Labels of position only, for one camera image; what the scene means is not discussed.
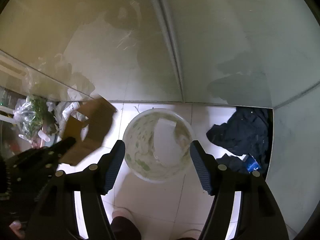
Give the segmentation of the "person left hand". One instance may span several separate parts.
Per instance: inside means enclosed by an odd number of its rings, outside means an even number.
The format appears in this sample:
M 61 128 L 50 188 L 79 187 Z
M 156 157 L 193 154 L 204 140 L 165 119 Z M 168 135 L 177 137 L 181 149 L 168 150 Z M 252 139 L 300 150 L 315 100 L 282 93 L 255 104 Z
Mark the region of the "person left hand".
M 25 239 L 25 231 L 23 230 L 23 225 L 20 221 L 13 221 L 9 227 L 18 239 Z

